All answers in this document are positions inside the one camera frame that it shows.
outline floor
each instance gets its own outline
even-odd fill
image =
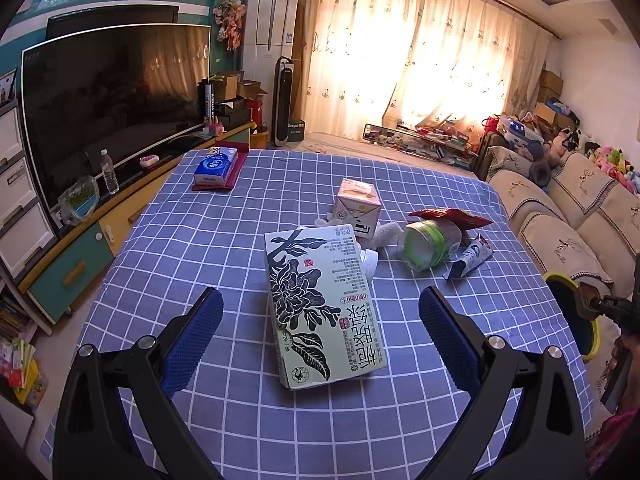
[[[372,160],[396,161],[401,164],[418,166],[428,170],[444,171],[475,178],[469,171],[446,164],[440,164],[408,153],[396,152],[384,146],[377,146],[370,142],[342,139],[322,133],[308,134],[302,142],[290,142],[285,150],[296,152],[326,153],[329,155],[360,156]],[[60,405],[62,391],[65,387],[66,374],[76,350],[76,343],[86,316],[98,293],[101,280],[95,282],[92,290],[84,294],[84,301],[76,308],[73,316],[59,322],[54,333],[47,337],[39,336],[35,341],[36,358],[40,369],[49,379],[49,387],[38,410],[35,422],[27,440],[26,452],[31,461],[47,477],[52,478],[51,465],[40,453],[40,444],[49,428],[50,422]]]

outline blue tissue pack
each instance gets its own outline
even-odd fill
[[[199,186],[224,186],[231,175],[238,150],[213,146],[193,172],[193,181]]]

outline blue gripper pad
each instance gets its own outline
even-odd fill
[[[418,312],[456,386],[473,398],[481,386],[481,361],[456,320],[458,314],[430,288],[422,291]]]
[[[170,399],[189,384],[222,320],[223,307],[222,295],[214,288],[165,356],[160,386]]]

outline metal screw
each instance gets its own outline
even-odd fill
[[[504,342],[504,339],[502,339],[500,336],[492,335],[489,338],[489,345],[491,345],[491,347],[495,348],[496,350],[502,350],[506,345],[506,343]]]
[[[550,346],[548,348],[548,352],[549,352],[549,355],[551,355],[551,357],[555,359],[559,359],[562,357],[562,350],[559,349],[557,346]]]
[[[138,346],[144,350],[156,344],[156,338],[152,335],[145,335],[138,340]]]
[[[80,357],[89,357],[91,353],[94,351],[94,347],[91,345],[82,345],[78,350],[78,355]]]

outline picture frame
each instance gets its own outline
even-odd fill
[[[11,72],[7,72],[0,77],[0,105],[15,98],[15,73],[14,68]]]

